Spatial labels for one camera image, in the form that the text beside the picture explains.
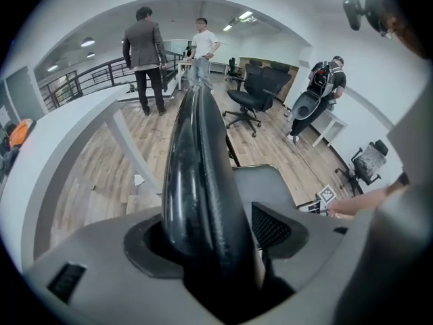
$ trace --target orange bag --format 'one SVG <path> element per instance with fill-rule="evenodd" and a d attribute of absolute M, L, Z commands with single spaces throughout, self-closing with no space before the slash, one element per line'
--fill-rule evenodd
<path fill-rule="evenodd" d="M 26 140 L 28 134 L 33 128 L 33 121 L 31 119 L 23 119 L 20 124 L 12 131 L 9 136 L 9 144 L 11 149 L 13 147 L 21 147 Z"/>

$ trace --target person carrying equipment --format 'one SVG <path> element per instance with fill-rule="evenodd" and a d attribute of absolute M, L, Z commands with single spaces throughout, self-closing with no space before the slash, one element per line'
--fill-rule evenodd
<path fill-rule="evenodd" d="M 343 95 L 346 87 L 343 66 L 343 58 L 335 56 L 332 61 L 319 62 L 311 69 L 309 86 L 293 106 L 295 119 L 288 139 L 296 143 L 298 135 Z"/>

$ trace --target chair base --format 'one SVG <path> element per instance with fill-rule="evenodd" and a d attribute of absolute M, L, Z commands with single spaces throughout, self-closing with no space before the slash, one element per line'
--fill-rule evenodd
<path fill-rule="evenodd" d="M 251 111 L 254 116 L 250 116 L 248 114 L 248 111 Z M 230 126 L 232 126 L 234 123 L 237 123 L 239 121 L 245 121 L 253 130 L 252 137 L 256 137 L 256 128 L 254 127 L 252 122 L 257 122 L 258 127 L 262 126 L 262 122 L 257 119 L 256 113 L 253 109 L 242 106 L 241 112 L 224 111 L 223 116 L 225 116 L 227 113 L 231 114 L 232 116 L 236 116 L 237 118 L 234 121 L 231 121 L 230 123 L 225 125 L 226 129 L 230 129 Z"/>
<path fill-rule="evenodd" d="M 343 171 L 342 169 L 338 168 L 335 170 L 335 173 L 338 173 L 338 171 L 341 172 L 343 174 L 343 176 L 345 176 L 347 178 L 347 184 L 350 184 L 350 187 L 352 188 L 353 197 L 355 197 L 357 195 L 356 189 L 359 188 L 359 182 L 358 182 L 359 178 L 356 175 L 351 175 L 350 171 Z M 342 189 L 344 187 L 344 184 L 345 183 L 343 183 L 340 186 L 340 189 Z"/>

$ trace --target jeans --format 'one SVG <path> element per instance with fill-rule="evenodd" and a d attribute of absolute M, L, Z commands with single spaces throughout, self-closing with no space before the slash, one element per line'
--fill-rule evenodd
<path fill-rule="evenodd" d="M 162 98 L 162 81 L 160 68 L 151 68 L 150 70 L 136 71 L 135 78 L 137 79 L 138 97 L 140 99 L 141 107 L 149 105 L 146 97 L 147 79 L 146 75 L 150 78 L 152 89 L 155 93 L 156 107 L 158 111 L 164 110 L 164 99 Z"/>
<path fill-rule="evenodd" d="M 316 108 L 316 111 L 312 113 L 308 118 L 305 118 L 301 121 L 298 119 L 295 119 L 293 121 L 292 125 L 292 131 L 290 132 L 291 136 L 298 136 L 306 127 L 308 127 L 313 121 L 317 119 L 318 116 L 320 116 L 324 110 L 326 110 L 328 107 L 327 100 L 320 101 L 319 106 Z"/>
<path fill-rule="evenodd" d="M 202 81 L 202 85 L 212 90 L 213 85 L 209 80 L 209 59 L 206 59 L 206 57 L 192 60 L 191 70 L 188 76 L 189 85 L 191 87 L 193 85 L 200 85 L 198 82 L 199 79 Z"/>

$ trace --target wooden floor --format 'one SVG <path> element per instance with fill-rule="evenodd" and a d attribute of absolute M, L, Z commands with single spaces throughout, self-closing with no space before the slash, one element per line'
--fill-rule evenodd
<path fill-rule="evenodd" d="M 227 95 L 235 84 L 224 82 L 220 74 L 211 74 L 215 99 L 220 111 L 239 111 L 239 105 Z M 154 100 L 152 113 L 145 117 L 137 102 L 122 107 L 125 121 L 150 169 L 162 184 L 171 131 L 185 90 L 166 100 L 167 113 L 158 116 Z M 310 128 L 300 136 L 296 146 L 286 138 L 286 111 L 277 102 L 265 113 L 259 112 L 262 127 L 257 137 L 243 122 L 228 130 L 242 166 L 272 164 L 281 172 L 296 204 L 311 201 L 315 193 L 330 184 L 338 198 L 348 198 L 346 189 L 340 190 L 344 168 L 334 153 L 322 141 L 316 148 L 311 144 L 317 134 Z M 224 119 L 229 122 L 233 116 Z M 124 157 L 108 128 L 103 125 L 87 143 L 66 180 L 58 201 L 51 229 L 51 247 L 57 245 L 84 225 L 160 205 L 160 199 L 145 186 L 134 186 L 134 170 Z"/>

